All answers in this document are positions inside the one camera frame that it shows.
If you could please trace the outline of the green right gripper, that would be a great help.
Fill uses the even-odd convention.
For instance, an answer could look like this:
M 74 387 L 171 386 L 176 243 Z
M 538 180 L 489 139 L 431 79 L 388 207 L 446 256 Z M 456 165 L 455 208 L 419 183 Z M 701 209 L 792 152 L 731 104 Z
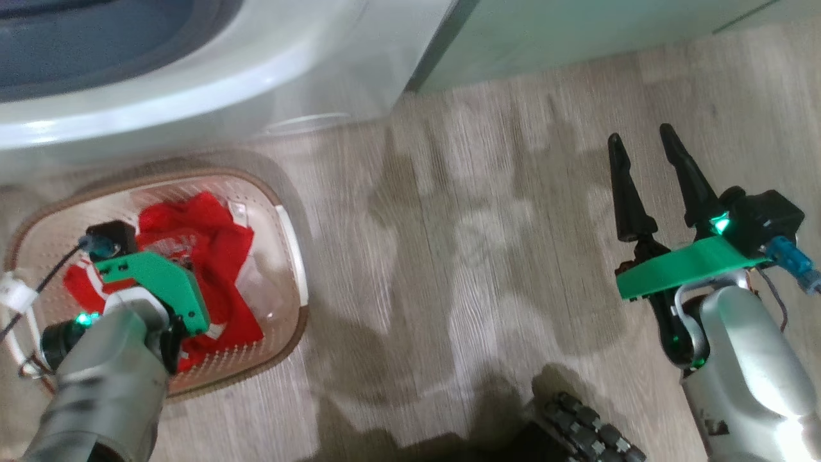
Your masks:
M 666 159 L 677 175 L 687 227 L 712 229 L 713 220 L 722 217 L 715 190 L 673 126 L 663 123 L 659 134 Z M 618 133 L 608 137 L 607 149 L 618 240 L 631 243 L 650 239 L 659 228 L 639 197 L 631 176 L 631 161 Z M 616 284 L 622 299 L 649 301 L 668 360 L 680 369 L 697 369 L 706 362 L 709 344 L 700 323 L 685 312 L 681 295 L 717 284 L 725 275 L 738 275 L 737 284 L 748 287 L 747 276 L 741 271 L 765 261 L 763 257 L 748 259 L 726 239 L 714 236 L 680 250 L 627 261 L 616 270 Z

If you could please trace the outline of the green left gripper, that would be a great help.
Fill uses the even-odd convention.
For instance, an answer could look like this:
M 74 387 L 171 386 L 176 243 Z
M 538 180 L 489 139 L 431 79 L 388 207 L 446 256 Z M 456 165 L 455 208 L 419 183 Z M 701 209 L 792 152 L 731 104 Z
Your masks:
M 193 272 L 162 255 L 139 252 L 95 263 L 104 284 L 131 281 L 106 299 L 105 316 L 135 313 L 146 325 L 146 343 L 168 373 L 179 368 L 182 342 L 205 333 L 209 313 Z

